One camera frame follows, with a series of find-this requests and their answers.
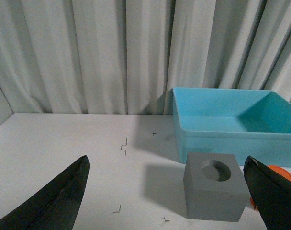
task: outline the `blue container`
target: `blue container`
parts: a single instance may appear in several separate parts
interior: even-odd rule
[[[211,152],[291,167],[291,104],[275,92],[174,88],[173,121],[182,163]]]

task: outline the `white tabletop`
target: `white tabletop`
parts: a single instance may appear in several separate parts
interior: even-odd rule
[[[238,223],[185,218],[185,165],[167,115],[14,114],[0,126],[0,218],[83,155],[75,230],[266,229],[249,203]]]

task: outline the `white curtain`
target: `white curtain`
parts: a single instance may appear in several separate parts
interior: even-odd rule
[[[291,102],[291,0],[0,0],[0,124],[170,114],[175,86]]]

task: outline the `orange disc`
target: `orange disc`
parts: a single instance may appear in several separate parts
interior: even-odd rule
[[[272,169],[273,171],[277,172],[279,175],[285,177],[287,180],[291,181],[291,173],[287,170],[276,166],[276,165],[268,165],[268,168]],[[252,198],[250,198],[251,204],[253,207],[255,207],[255,210],[258,211],[258,208],[255,206],[254,201]]]

